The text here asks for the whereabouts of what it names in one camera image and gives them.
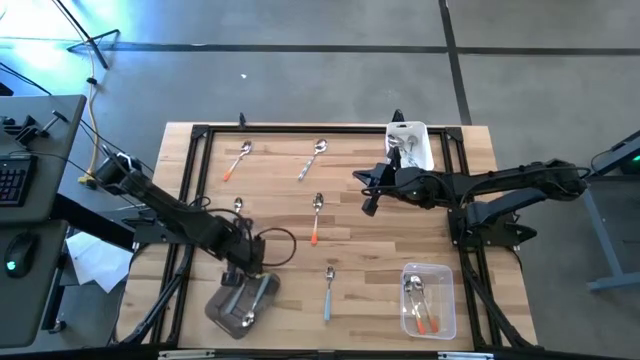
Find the gray floor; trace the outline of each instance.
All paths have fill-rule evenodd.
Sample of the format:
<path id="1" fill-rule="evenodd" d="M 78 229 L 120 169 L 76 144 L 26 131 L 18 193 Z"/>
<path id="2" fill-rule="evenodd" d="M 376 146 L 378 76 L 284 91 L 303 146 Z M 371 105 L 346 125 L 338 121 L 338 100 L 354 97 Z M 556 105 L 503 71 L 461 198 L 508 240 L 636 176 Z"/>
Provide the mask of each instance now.
<path id="1" fill-rule="evenodd" d="M 25 3 L 9 8 L 0 20 L 0 36 L 76 38 L 48 2 Z M 121 41 L 445 44 L 436 0 L 80 4 L 80 8 L 70 6 L 88 30 L 99 33 L 118 27 Z M 636 1 L 450 0 L 449 8 L 459 46 L 640 46 Z M 56 26 L 32 26 L 25 19 Z M 56 29 L 55 36 L 51 28 Z M 16 43 L 19 46 L 12 50 L 0 50 L 1 61 L 55 93 L 86 91 L 83 81 L 89 63 L 84 54 L 56 50 L 50 43 Z M 112 69 L 105 73 L 96 67 L 101 83 L 95 101 L 100 131 L 150 164 L 155 163 L 167 121 L 235 121 L 240 111 L 249 121 L 384 123 L 401 108 L 409 120 L 460 123 L 446 55 L 108 52 L 107 56 Z M 638 130 L 640 57 L 461 56 L 460 63 L 472 121 L 490 127 L 501 167 L 554 157 L 587 165 L 595 153 Z M 0 81 L 18 95 L 39 94 L 6 74 L 0 74 Z M 79 134 L 71 159 L 87 164 L 90 145 Z M 79 175 L 68 168 L 62 185 L 67 196 L 95 210 L 126 205 L 82 188 L 75 182 Z M 582 202 L 547 202 L 522 214 L 522 222 L 539 231 L 521 253 L 539 343 L 553 350 L 637 357 L 640 287 L 587 291 L 587 281 L 609 273 Z M 65 303 L 100 298 L 88 289 L 69 293 Z M 98 321 L 102 313 L 94 315 L 102 327 L 89 329 L 85 320 L 89 315 L 70 311 L 65 316 L 71 334 L 83 336 L 39 339 L 36 348 L 106 341 L 117 296 L 99 301 L 109 304 L 105 305 L 109 321 Z"/>

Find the white paper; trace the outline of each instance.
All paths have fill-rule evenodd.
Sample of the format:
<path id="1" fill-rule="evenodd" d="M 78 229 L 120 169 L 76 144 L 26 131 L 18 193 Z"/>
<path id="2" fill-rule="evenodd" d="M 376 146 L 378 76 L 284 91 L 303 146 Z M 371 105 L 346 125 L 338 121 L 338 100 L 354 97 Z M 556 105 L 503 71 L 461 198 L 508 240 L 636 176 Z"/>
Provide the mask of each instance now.
<path id="1" fill-rule="evenodd" d="M 133 253 L 106 243 L 87 233 L 67 239 L 78 283 L 95 280 L 107 293 L 129 273 Z"/>

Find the keyboard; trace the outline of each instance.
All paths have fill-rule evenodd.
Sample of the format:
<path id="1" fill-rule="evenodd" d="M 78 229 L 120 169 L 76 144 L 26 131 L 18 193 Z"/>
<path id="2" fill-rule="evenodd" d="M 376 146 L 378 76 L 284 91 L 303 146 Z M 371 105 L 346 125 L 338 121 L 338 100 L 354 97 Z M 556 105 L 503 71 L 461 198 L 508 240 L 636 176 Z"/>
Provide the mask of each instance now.
<path id="1" fill-rule="evenodd" d="M 33 155 L 0 156 L 0 207 L 24 205 L 37 160 Z"/>

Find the white container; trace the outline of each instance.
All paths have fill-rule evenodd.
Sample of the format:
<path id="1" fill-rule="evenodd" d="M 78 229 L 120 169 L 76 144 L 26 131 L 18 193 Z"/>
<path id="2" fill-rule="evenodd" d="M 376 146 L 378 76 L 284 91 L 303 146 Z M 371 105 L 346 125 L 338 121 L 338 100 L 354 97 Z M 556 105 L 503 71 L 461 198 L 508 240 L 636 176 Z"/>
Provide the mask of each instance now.
<path id="1" fill-rule="evenodd" d="M 424 296 L 427 298 L 431 315 L 438 325 L 438 332 L 433 333 L 424 308 L 424 300 L 419 292 L 413 291 L 412 298 L 422 316 L 422 323 L 426 329 L 425 335 L 420 335 L 416 316 L 409 294 L 404 291 L 406 276 L 418 275 L 424 285 Z M 413 337 L 425 339 L 451 340 L 456 337 L 456 305 L 453 297 L 453 273 L 448 266 L 435 264 L 409 263 L 405 265 L 400 277 L 400 322 L 402 330 Z"/>
<path id="2" fill-rule="evenodd" d="M 430 171 L 433 170 L 433 155 L 431 155 L 431 143 L 429 142 L 429 133 L 427 132 L 427 125 L 420 121 L 405 121 L 395 122 L 387 124 L 387 133 L 384 137 L 385 144 L 385 156 L 389 153 L 389 142 L 387 141 L 388 135 L 393 135 L 404 141 L 404 150 L 400 151 L 402 156 L 400 160 L 400 167 L 410 167 L 409 154 L 416 162 L 419 168 Z M 409 136 L 415 136 L 418 138 L 418 143 L 411 148 L 409 146 Z"/>

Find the wooden table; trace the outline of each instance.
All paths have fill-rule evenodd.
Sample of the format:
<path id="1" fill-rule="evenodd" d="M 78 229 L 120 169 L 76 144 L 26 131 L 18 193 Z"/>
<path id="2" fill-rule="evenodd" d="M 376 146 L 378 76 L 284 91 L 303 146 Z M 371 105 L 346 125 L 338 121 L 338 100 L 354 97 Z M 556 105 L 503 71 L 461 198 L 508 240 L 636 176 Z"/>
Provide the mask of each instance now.
<path id="1" fill-rule="evenodd" d="M 165 131 L 154 182 L 178 196 L 192 123 L 169 123 Z M 487 127 L 463 127 L 471 173 L 496 169 Z M 224 172 L 250 136 L 253 150 L 238 165 L 231 180 Z M 297 177 L 318 138 L 329 141 L 302 182 Z M 436 164 L 443 171 L 442 149 L 431 141 Z M 196 158 L 191 194 L 197 172 Z M 460 260 L 450 243 L 445 210 L 425 211 L 383 197 L 375 217 L 360 209 L 363 185 L 352 171 L 368 169 L 384 159 L 380 135 L 348 134 L 216 134 L 205 195 L 211 207 L 233 208 L 244 200 L 242 213 L 255 221 L 254 229 L 280 226 L 298 237 L 293 260 L 273 271 L 282 279 L 275 304 L 241 340 L 234 340 L 204 315 L 226 264 L 198 250 L 193 262 L 184 308 L 181 348 L 253 349 L 358 349 L 358 350 L 471 350 L 473 348 L 465 303 Z M 324 195 L 319 218 L 319 242 L 311 247 L 314 210 L 312 199 Z M 129 334 L 158 296 L 167 245 L 149 246 L 131 267 L 117 324 L 119 337 Z M 291 240 L 274 233 L 267 237 L 265 262 L 284 259 Z M 522 274 L 513 254 L 488 248 L 496 302 L 528 341 L 535 333 Z M 400 274 L 410 262 L 449 266 L 454 272 L 457 336 L 450 341 L 412 338 L 400 327 Z M 325 269 L 336 269 L 332 285 L 332 318 L 325 323 Z M 163 339 L 173 315 L 169 305 Z M 483 334 L 489 339 L 486 311 L 479 305 Z"/>

